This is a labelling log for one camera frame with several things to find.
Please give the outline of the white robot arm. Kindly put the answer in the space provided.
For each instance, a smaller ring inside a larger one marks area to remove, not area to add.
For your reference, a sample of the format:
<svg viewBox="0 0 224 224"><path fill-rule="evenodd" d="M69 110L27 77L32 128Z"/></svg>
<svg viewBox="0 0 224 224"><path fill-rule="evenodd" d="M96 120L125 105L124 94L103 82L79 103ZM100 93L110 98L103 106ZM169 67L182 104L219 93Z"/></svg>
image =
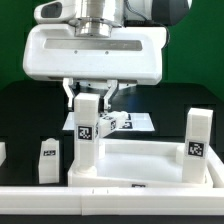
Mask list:
<svg viewBox="0 0 224 224"><path fill-rule="evenodd" d="M155 85L162 78L168 27L189 12L192 0L53 0L34 10L23 57L25 73L60 81L72 99L75 83L106 88L101 109L121 83Z"/></svg>

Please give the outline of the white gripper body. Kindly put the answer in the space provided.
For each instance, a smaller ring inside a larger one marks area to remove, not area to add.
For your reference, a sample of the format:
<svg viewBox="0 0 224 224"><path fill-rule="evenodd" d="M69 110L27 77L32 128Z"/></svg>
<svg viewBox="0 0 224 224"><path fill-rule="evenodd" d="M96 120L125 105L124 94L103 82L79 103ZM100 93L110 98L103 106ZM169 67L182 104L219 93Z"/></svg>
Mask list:
<svg viewBox="0 0 224 224"><path fill-rule="evenodd" d="M28 35L23 69L42 81L156 85L162 79L163 27L114 28L109 38L77 37L68 24L41 24Z"/></svg>

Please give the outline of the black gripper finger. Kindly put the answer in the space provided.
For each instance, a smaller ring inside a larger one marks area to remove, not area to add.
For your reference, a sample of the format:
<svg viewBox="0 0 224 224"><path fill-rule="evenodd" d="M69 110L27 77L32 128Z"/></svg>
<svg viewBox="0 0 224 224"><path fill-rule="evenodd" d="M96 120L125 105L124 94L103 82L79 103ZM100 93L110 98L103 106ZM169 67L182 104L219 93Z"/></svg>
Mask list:
<svg viewBox="0 0 224 224"><path fill-rule="evenodd" d="M68 109L73 110L73 101L75 98L74 90L76 88L76 82L73 78L64 78L63 79L63 88L68 98Z"/></svg>
<svg viewBox="0 0 224 224"><path fill-rule="evenodd" d="M111 99L116 95L119 89L117 80L107 81L108 91L104 96L104 109L109 110L111 108Z"/></svg>

